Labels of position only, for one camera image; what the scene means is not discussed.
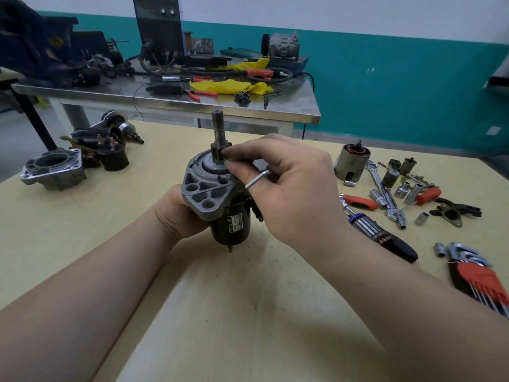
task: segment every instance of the hand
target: hand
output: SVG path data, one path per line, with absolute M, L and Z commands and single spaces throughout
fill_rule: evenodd
M 325 151 L 291 138 L 269 134 L 227 147 L 223 154 L 234 161 L 226 166 L 244 184 L 260 172 L 246 160 L 263 158 L 279 176 L 276 183 L 262 178 L 249 192 L 262 212 L 269 231 L 304 259 L 330 251 L 331 243 L 352 231 L 337 195 L 332 160 Z
M 179 240 L 194 236 L 209 226 L 185 204 L 180 187 L 180 184 L 172 186 L 154 205 L 161 223 Z

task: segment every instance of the white wall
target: white wall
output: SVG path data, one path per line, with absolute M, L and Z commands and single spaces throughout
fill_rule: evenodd
M 132 0 L 23 0 L 134 17 Z M 184 20 L 509 44 L 509 0 L 181 0 Z

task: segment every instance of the two-tone wall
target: two-tone wall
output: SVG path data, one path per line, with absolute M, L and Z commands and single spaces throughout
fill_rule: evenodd
M 24 0 L 77 29 L 141 42 L 132 0 Z M 509 98 L 484 89 L 509 51 L 509 0 L 181 0 L 184 29 L 259 49 L 297 30 L 322 113 L 310 130 L 491 151 L 509 146 Z M 493 127 L 496 135 L 488 135 Z

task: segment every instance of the forearm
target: forearm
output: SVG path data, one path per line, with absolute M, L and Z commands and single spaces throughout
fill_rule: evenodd
M 339 237 L 336 254 L 318 271 L 398 366 L 419 380 L 506 380 L 506 319 L 349 232 Z
M 177 239 L 153 209 L 0 311 L 0 380 L 89 380 Z

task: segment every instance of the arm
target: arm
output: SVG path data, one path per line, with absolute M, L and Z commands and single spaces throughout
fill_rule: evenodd
M 0 380 L 90 380 L 175 244 L 207 225 L 180 186 L 0 311 Z
M 408 376 L 507 380 L 506 319 L 354 229 L 327 153 L 275 134 L 223 153 L 244 183 L 259 172 L 242 160 L 269 162 L 277 182 L 249 189 L 268 229 L 338 290 Z

